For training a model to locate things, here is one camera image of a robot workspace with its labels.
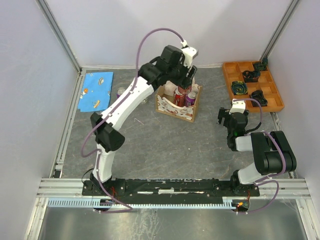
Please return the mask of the red soda can back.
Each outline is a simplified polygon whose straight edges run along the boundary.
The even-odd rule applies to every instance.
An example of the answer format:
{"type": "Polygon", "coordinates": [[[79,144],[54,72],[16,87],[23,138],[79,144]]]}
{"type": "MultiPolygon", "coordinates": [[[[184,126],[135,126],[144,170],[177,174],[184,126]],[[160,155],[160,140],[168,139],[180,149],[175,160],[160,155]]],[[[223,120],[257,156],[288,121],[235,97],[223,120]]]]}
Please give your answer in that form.
{"type": "Polygon", "coordinates": [[[174,90],[173,94],[173,103],[178,107],[185,106],[185,97],[186,97],[186,90],[178,86],[174,90]]]}

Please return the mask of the red soda can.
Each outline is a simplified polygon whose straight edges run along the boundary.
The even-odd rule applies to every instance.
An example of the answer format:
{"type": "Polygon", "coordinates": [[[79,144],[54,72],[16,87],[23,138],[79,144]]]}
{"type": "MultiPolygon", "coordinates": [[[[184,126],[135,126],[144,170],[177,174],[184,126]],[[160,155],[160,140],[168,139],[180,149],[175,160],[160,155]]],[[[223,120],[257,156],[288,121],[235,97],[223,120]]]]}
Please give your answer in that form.
{"type": "Polygon", "coordinates": [[[187,88],[183,88],[181,86],[178,86],[178,91],[181,93],[181,94],[189,94],[192,90],[192,86],[188,86],[187,88]]]}
{"type": "Polygon", "coordinates": [[[173,94],[173,103],[178,107],[185,106],[185,97],[186,97],[186,90],[178,86],[174,90],[173,94]]]}

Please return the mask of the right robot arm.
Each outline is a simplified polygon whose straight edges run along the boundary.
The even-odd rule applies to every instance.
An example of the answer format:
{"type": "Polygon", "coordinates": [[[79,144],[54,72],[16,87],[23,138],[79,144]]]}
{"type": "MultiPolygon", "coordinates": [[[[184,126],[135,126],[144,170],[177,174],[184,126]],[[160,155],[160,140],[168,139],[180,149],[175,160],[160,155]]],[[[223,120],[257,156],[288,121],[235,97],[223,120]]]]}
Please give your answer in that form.
{"type": "Polygon", "coordinates": [[[297,167],[296,157],[283,131],[253,132],[246,130],[249,112],[221,107],[217,120],[227,129],[227,146],[233,152],[251,152],[253,163],[235,170],[229,181],[218,181],[214,186],[223,196],[257,197],[259,187],[268,178],[292,172],[297,167]]]}

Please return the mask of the red soda can front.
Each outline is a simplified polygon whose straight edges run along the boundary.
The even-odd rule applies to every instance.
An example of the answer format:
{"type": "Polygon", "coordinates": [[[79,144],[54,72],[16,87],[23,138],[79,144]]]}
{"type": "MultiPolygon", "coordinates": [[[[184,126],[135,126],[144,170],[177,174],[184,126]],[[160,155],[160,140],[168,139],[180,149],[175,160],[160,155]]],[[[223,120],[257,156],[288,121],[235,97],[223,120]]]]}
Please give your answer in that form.
{"type": "Polygon", "coordinates": [[[181,93],[181,94],[189,94],[192,90],[192,86],[188,86],[187,88],[183,88],[181,86],[178,86],[178,91],[181,93]]]}

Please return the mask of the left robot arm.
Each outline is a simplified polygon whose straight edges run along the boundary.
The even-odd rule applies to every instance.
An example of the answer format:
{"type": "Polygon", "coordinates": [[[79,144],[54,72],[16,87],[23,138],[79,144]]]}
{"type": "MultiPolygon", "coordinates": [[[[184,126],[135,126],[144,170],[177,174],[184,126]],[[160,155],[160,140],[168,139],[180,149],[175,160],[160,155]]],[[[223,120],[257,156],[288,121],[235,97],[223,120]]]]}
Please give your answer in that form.
{"type": "Polygon", "coordinates": [[[185,46],[181,49],[167,45],[161,55],[143,64],[124,93],[101,114],[90,117],[97,144],[96,164],[90,177],[93,189],[106,195],[111,189],[112,165],[116,151],[125,142],[119,132],[127,117],[148,96],[168,81],[187,89],[192,85],[197,67],[192,64],[198,51],[185,46]]]}

